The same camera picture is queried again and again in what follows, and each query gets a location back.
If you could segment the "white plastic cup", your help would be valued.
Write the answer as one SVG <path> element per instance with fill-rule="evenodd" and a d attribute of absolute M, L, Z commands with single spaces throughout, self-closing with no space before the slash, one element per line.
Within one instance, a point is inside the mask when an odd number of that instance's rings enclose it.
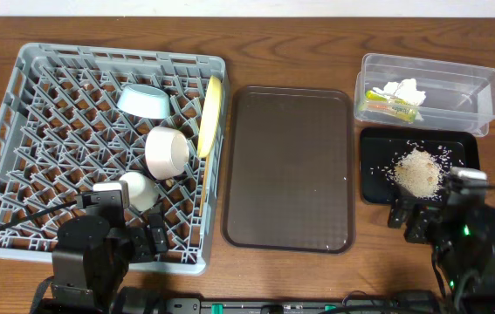
<path fill-rule="evenodd" d="M 126 172 L 120 177 L 128 187 L 130 204 L 140 212 L 151 209 L 157 202 L 159 193 L 155 182 L 140 172 Z"/>

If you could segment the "wooden chopstick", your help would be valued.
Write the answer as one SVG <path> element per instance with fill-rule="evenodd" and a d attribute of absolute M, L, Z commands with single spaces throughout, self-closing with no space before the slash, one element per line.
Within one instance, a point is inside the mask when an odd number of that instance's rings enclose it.
<path fill-rule="evenodd" d="M 204 209 L 204 202 L 206 200 L 206 189 L 208 187 L 208 183 L 207 183 L 207 180 L 208 180 L 208 177 L 209 177 L 209 174 L 210 174 L 210 157 L 207 156 L 205 158 L 205 168 L 204 168 L 204 172 L 203 172 L 203 186 L 202 186 L 202 194 L 201 194 L 201 199 L 200 199 L 200 205 L 199 205 L 199 216 L 202 218 L 203 217 L 203 209 Z"/>

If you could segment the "pink bowl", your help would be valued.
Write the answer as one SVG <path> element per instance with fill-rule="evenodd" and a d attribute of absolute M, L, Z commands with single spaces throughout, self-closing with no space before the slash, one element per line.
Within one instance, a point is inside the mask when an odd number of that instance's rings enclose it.
<path fill-rule="evenodd" d="M 157 180 L 182 174 L 189 161 L 187 139 L 178 130 L 154 127 L 146 139 L 145 161 L 148 171 Z"/>

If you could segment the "green snack wrapper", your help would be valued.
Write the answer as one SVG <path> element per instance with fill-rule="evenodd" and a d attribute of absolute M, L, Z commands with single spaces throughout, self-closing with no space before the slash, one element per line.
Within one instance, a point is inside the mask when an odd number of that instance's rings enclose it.
<path fill-rule="evenodd" d="M 413 123 L 418 118 L 416 106 L 397 98 L 388 98 L 372 90 L 365 92 L 365 99 L 357 106 L 359 112 L 383 113 Z"/>

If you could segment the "yellow plate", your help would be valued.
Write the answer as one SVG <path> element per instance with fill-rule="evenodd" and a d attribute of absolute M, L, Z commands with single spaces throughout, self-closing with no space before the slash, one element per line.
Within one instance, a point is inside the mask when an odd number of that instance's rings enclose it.
<path fill-rule="evenodd" d="M 211 76 L 204 98 L 197 152 L 200 158 L 210 155 L 216 138 L 217 124 L 223 98 L 223 85 L 219 78 Z"/>

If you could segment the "light blue bowl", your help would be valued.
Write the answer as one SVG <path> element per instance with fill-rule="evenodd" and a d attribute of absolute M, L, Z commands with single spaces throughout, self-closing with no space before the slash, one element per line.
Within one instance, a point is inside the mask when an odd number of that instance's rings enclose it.
<path fill-rule="evenodd" d="M 116 105 L 122 112 L 137 117 L 166 119 L 170 116 L 169 96 L 150 85 L 126 85 Z"/>

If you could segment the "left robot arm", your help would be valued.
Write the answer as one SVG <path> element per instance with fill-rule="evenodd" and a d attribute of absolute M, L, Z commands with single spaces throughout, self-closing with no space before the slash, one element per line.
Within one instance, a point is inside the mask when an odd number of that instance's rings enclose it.
<path fill-rule="evenodd" d="M 158 214 L 132 228 L 116 228 L 96 215 L 71 219 L 59 230 L 53 275 L 37 287 L 30 313 L 164 313 L 166 301 L 158 292 L 120 285 L 130 264 L 166 252 Z"/>

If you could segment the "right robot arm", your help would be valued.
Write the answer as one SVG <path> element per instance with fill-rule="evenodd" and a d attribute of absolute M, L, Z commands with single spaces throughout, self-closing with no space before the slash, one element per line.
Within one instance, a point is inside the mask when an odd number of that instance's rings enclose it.
<path fill-rule="evenodd" d="M 400 197 L 388 226 L 406 242 L 432 248 L 431 262 L 449 313 L 495 313 L 495 208 L 481 201 Z"/>

